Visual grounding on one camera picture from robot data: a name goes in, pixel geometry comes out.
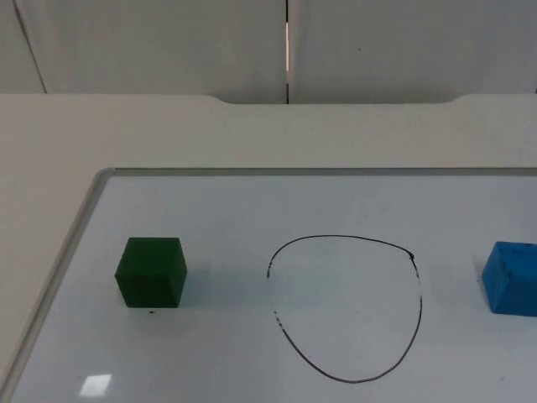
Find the green cube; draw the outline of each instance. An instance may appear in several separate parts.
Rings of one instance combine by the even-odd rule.
[[[119,290],[131,308],[176,308],[185,278],[178,238],[129,238],[116,270]]]

